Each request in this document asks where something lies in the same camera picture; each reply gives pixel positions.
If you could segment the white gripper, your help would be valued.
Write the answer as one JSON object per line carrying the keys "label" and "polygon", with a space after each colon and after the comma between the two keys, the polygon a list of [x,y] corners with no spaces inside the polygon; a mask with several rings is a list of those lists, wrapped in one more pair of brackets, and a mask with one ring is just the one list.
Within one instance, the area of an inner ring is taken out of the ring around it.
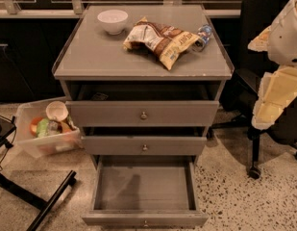
{"label": "white gripper", "polygon": [[[266,27],[249,44],[256,52],[267,50],[271,27]],[[265,72],[260,81],[259,100],[253,109],[252,125],[266,130],[275,124],[284,109],[297,96],[297,66],[280,65],[273,73]]]}

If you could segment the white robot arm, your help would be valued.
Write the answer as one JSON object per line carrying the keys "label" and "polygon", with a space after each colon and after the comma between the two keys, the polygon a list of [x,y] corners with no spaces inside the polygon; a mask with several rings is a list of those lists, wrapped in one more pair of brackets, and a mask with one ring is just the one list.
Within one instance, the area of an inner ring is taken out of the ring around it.
{"label": "white robot arm", "polygon": [[266,51],[268,59],[279,66],[273,73],[263,74],[253,108],[252,125],[266,130],[297,97],[297,0],[289,0],[248,48]]}

